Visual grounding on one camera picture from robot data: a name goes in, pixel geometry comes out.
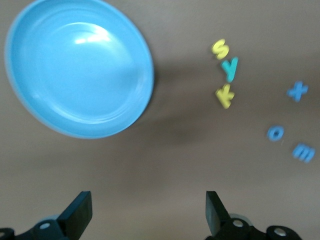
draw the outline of metal screw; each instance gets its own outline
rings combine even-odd
[[[244,226],[243,222],[240,220],[234,220],[233,225],[235,225],[237,228],[242,228]]]
[[[50,223],[44,223],[44,224],[42,224],[39,228],[40,229],[47,229],[48,227],[50,226]]]
[[[286,231],[283,230],[283,229],[281,229],[281,228],[279,228],[279,227],[277,227],[277,228],[274,230],[274,233],[275,233],[275,234],[278,234],[278,235],[281,236],[281,237],[287,236]]]

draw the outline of blue letter x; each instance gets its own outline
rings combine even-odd
[[[308,92],[308,86],[304,85],[302,81],[297,81],[292,89],[286,93],[289,97],[293,98],[297,103],[300,102],[302,94]]]

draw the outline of blue plate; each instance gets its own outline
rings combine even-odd
[[[97,139],[133,124],[153,91],[149,48],[102,0],[38,0],[12,24],[7,74],[24,106],[48,127]]]

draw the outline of gray tabletop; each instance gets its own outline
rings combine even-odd
[[[0,0],[0,55],[16,15],[32,0]],[[155,66],[140,119],[84,140],[38,122],[15,96],[0,58],[0,226],[22,233],[91,190],[81,239],[195,240],[210,234],[207,190],[231,213],[320,239],[320,3],[317,1],[109,0],[137,25]],[[215,96],[226,74],[210,48],[226,39],[238,57],[229,109]],[[309,86],[300,102],[286,96]],[[284,127],[280,141],[266,137]]]

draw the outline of plate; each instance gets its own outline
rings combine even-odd
[[[10,27],[9,81],[22,104],[51,129],[97,139],[144,112],[154,86],[142,34],[102,0],[38,0]]]

